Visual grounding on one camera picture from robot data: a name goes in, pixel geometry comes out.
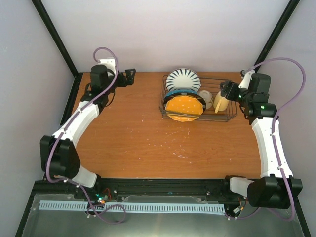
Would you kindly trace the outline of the yellow mug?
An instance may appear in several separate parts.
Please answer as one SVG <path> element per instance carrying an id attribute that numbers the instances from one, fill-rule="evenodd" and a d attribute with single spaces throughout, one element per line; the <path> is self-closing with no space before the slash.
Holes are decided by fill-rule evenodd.
<path id="1" fill-rule="evenodd" d="M 221 92 L 219 91 L 213 100 L 214 113 L 217 114 L 218 112 L 222 112 L 226 110 L 226 108 L 228 107 L 228 104 L 229 104 L 229 100 L 221 96 Z"/>

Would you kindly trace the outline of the white floral bowl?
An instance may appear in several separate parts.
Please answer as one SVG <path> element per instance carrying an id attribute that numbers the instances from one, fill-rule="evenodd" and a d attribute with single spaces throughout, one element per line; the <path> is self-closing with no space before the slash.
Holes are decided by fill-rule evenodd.
<path id="1" fill-rule="evenodd" d="M 213 95 L 207 90 L 201 90 L 198 94 L 206 102 L 206 109 L 210 109 L 213 105 Z"/>

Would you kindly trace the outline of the dark plate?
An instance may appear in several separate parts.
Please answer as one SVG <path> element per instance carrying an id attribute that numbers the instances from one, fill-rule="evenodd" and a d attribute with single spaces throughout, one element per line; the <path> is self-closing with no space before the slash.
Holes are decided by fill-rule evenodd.
<path id="1" fill-rule="evenodd" d="M 170 100 L 170 99 L 172 99 L 172 98 L 174 98 L 174 97 L 176 97 L 176 96 L 182 96 L 182 95 L 188 95 L 188 96 L 192 96 L 192 97 L 194 97 L 194 98 L 197 98 L 202 104 L 203 104 L 203 109 L 204 109 L 204 111 L 206 110 L 206 102 L 204 101 L 204 99 L 202 99 L 199 95 L 195 95 L 195 94 L 191 94 L 191 93 L 189 93 L 189 94 L 175 94 L 175 95 L 171 95 L 171 96 L 168 96 L 168 97 L 164 97 L 164 99 L 163 99 L 163 109 L 165 110 L 165 106 L 166 106 L 166 103 Z"/>

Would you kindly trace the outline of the orange dotted plate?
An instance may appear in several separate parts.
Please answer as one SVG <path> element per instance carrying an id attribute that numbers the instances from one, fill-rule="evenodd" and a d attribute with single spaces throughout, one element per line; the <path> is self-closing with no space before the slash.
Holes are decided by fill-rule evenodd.
<path id="1" fill-rule="evenodd" d="M 165 106 L 166 114 L 179 122 L 191 122 L 204 112 L 203 104 L 192 96 L 182 95 L 170 99 Z"/>

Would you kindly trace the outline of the white blue striped plate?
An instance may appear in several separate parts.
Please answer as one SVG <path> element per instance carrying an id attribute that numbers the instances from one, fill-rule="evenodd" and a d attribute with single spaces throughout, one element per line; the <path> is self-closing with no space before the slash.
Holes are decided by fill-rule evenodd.
<path id="1" fill-rule="evenodd" d="M 198 92 L 201 88 L 200 77 L 196 72 L 187 68 L 173 70 L 165 79 L 165 87 L 168 91 L 187 89 Z"/>

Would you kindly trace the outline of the teal dotted plate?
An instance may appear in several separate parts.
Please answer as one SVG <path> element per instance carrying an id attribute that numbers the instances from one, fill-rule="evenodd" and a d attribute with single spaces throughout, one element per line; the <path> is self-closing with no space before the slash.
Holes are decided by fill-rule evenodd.
<path id="1" fill-rule="evenodd" d="M 190 90 L 190 89 L 178 89 L 178 90 L 174 90 L 174 91 L 169 91 L 165 94 L 165 97 L 171 96 L 171 95 L 175 95 L 175 94 L 195 94 L 198 95 L 198 93 L 194 90 Z"/>

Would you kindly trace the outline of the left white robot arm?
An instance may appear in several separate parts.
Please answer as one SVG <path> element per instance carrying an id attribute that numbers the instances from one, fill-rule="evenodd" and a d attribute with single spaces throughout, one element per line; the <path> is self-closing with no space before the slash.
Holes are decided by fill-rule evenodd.
<path id="1" fill-rule="evenodd" d="M 83 167 L 76 146 L 88 126 L 107 106 L 109 94 L 114 94 L 117 87 L 133 85 L 135 74 L 135 69 L 118 72 L 111 63 L 91 68 L 90 82 L 74 113 L 55 133 L 40 140 L 41 167 L 47 179 L 57 176 L 58 180 L 82 185 L 93 199 L 102 195 L 103 187 L 97 183 L 100 176 Z"/>

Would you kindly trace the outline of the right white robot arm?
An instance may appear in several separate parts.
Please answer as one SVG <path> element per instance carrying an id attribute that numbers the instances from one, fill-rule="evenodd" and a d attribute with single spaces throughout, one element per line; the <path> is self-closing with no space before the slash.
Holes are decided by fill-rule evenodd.
<path id="1" fill-rule="evenodd" d="M 303 188 L 302 181 L 293 177 L 279 135 L 277 107 L 268 102 L 271 77 L 250 71 L 242 82 L 220 83 L 220 95 L 239 103 L 251 126 L 258 145 L 261 174 L 252 181 L 227 176 L 229 189 L 247 198 L 253 207 L 288 209 Z"/>

